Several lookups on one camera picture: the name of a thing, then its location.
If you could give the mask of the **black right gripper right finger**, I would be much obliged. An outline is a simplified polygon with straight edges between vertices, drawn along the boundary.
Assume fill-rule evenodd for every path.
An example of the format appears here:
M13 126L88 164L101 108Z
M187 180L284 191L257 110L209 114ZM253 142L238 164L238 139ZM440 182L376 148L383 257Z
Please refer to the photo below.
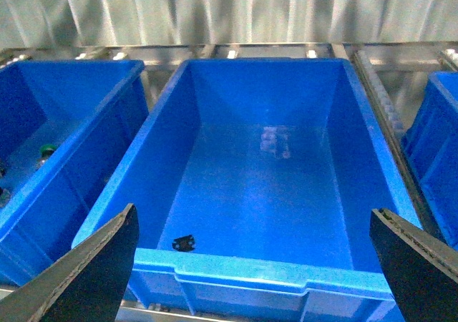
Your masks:
M405 321L457 320L457 251L392 211L371 211L369 236Z

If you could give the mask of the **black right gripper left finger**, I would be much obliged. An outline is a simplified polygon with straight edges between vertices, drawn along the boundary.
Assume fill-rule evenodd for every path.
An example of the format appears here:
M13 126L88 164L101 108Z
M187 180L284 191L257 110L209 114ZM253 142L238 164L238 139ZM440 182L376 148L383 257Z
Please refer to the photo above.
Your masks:
M114 321L139 240L129 203L35 279L1 299L2 321Z

